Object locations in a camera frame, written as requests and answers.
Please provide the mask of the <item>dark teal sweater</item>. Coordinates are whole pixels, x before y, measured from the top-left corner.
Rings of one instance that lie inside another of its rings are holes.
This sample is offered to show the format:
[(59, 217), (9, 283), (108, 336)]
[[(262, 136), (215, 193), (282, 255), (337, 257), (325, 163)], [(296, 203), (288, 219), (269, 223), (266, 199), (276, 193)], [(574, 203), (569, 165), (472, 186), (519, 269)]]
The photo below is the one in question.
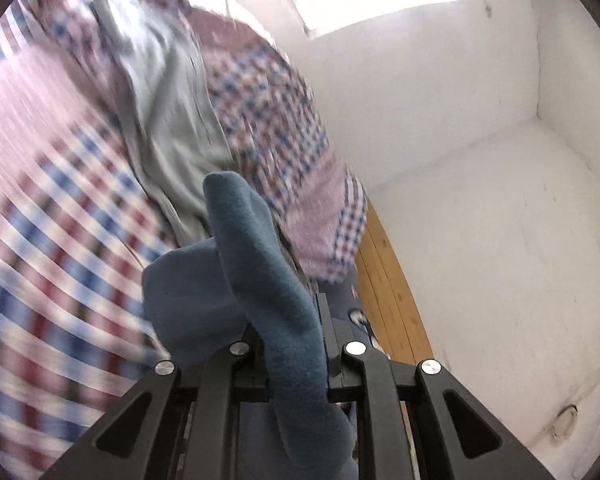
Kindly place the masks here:
[(327, 400), (327, 358), (310, 293), (280, 247), (268, 205), (239, 175), (204, 178), (212, 235), (143, 272), (143, 305), (181, 368), (234, 344), (246, 325), (264, 343), (266, 403), (240, 411), (238, 478), (354, 479), (355, 436)]

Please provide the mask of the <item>wooden headboard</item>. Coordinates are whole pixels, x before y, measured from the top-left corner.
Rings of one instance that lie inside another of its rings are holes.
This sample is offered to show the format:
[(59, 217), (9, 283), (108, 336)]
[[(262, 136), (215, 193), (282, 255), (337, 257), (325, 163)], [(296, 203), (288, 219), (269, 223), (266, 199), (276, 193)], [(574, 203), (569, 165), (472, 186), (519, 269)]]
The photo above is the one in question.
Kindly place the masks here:
[(417, 364), (434, 356), (400, 262), (372, 203), (356, 256), (364, 311), (390, 358)]

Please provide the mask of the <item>plaid bed sheet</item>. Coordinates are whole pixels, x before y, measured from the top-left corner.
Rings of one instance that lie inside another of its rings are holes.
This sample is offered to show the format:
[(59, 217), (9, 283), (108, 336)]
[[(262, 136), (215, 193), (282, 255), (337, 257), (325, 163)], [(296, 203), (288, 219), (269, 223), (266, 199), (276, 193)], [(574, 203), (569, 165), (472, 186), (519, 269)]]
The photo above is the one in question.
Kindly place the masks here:
[(172, 245), (118, 118), (38, 20), (0, 18), (0, 464), (36, 479), (164, 356), (140, 281)]

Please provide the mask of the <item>dark blue plush pillow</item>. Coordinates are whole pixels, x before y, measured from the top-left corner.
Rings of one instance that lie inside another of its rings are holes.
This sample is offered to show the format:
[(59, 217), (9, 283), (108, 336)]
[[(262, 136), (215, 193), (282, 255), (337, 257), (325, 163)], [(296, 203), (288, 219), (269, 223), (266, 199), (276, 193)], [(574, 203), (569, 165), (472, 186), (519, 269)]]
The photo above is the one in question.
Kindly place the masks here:
[(358, 274), (355, 270), (350, 271), (340, 282), (318, 281), (317, 288), (326, 295), (332, 317), (347, 322), (354, 339), (386, 354), (364, 312)]

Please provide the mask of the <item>grey trousers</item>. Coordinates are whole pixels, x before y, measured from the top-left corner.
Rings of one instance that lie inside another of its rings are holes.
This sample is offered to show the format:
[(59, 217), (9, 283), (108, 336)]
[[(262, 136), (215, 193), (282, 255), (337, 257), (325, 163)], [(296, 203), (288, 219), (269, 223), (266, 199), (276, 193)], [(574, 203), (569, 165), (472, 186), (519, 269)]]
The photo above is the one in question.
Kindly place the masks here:
[(116, 68), (117, 114), (134, 174), (179, 245), (204, 240), (204, 178), (234, 159), (210, 101), (199, 44), (175, 16), (142, 0), (93, 6)]

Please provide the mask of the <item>plaid folded quilt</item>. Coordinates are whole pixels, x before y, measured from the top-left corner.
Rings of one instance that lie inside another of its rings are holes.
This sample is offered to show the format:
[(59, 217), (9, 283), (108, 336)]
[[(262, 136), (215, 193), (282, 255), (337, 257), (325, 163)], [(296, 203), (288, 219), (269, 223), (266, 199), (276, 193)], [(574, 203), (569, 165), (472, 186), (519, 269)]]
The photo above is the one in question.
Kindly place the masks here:
[(237, 0), (41, 0), (46, 32), (114, 97), (114, 38), (104, 4), (156, 9), (196, 40), (209, 98), (237, 171), (271, 209), (304, 273), (340, 282), (355, 266), (366, 225), (363, 185), (329, 143), (310, 86)]

